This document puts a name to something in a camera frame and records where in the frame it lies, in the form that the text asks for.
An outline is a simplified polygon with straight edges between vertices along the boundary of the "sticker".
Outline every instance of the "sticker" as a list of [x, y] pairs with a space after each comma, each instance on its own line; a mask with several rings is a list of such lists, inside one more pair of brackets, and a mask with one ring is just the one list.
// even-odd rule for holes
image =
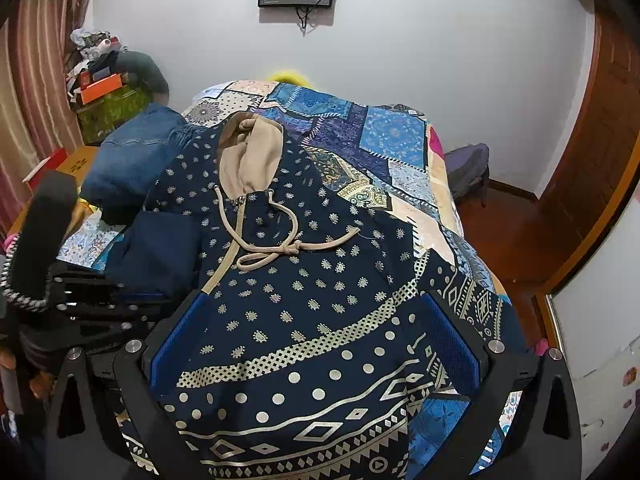
[[625, 377], [622, 379], [622, 385], [626, 388], [627, 386], [636, 382], [636, 377], [638, 376], [638, 369], [633, 366], [629, 368], [626, 372]]

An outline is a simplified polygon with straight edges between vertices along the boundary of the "drawstring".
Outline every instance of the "drawstring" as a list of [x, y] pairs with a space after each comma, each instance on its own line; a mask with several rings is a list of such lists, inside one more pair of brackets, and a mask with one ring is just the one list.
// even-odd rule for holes
[[[298, 254], [301, 250], [303, 251], [321, 251], [324, 249], [333, 249], [334, 247], [338, 247], [349, 240], [351, 237], [355, 236], [360, 232], [360, 229], [354, 228], [350, 230], [344, 236], [341, 236], [337, 240], [332, 240], [330, 242], [324, 244], [305, 244], [300, 240], [294, 240], [296, 235], [298, 234], [298, 219], [296, 218], [296, 214], [289, 209], [288, 207], [278, 204], [273, 201], [273, 191], [271, 189], [268, 190], [269, 197], [269, 205], [279, 209], [280, 211], [287, 214], [289, 219], [291, 220], [291, 232], [287, 239], [283, 241], [279, 246], [274, 247], [258, 247], [255, 245], [248, 244], [244, 240], [242, 240], [241, 235], [236, 233], [234, 229], [231, 227], [229, 220], [226, 219], [225, 210], [223, 208], [223, 199], [222, 193], [220, 192], [220, 188], [215, 186], [216, 195], [218, 196], [218, 208], [220, 209], [220, 217], [222, 218], [222, 223], [225, 225], [225, 229], [232, 236], [232, 238], [240, 245], [245, 251], [250, 254], [245, 254], [244, 256], [240, 256], [236, 260], [236, 265], [239, 270], [254, 270], [260, 269], [265, 265], [270, 264], [273, 260], [275, 260], [281, 254]], [[246, 262], [252, 262], [254, 260], [258, 260], [254, 264], [245, 265]]]

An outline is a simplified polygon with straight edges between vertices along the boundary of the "striped curtain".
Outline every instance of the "striped curtain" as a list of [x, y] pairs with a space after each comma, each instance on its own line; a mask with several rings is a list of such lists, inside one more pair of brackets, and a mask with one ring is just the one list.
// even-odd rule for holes
[[20, 0], [0, 29], [0, 238], [30, 197], [22, 179], [39, 160], [82, 144], [65, 73], [79, 60], [69, 39], [89, 0]]

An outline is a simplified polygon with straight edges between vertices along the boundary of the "yellow object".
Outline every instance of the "yellow object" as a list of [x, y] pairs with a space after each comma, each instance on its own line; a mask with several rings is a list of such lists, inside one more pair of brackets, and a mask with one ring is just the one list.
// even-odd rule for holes
[[[80, 191], [82, 190], [81, 187], [78, 188], [78, 195], [80, 195]], [[78, 203], [87, 206], [93, 213], [95, 213], [96, 211], [98, 211], [98, 208], [93, 205], [93, 204], [89, 204], [84, 198], [80, 198], [78, 196]]]
[[292, 85], [311, 88], [311, 83], [300, 74], [292, 71], [277, 72], [270, 76], [269, 81], [277, 81], [278, 83], [289, 83]]

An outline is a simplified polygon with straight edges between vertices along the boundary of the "jeans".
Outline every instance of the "jeans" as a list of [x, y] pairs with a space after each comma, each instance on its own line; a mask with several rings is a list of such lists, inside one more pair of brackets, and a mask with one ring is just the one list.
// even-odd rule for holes
[[151, 103], [103, 141], [80, 196], [101, 208], [140, 208], [162, 170], [204, 130]]

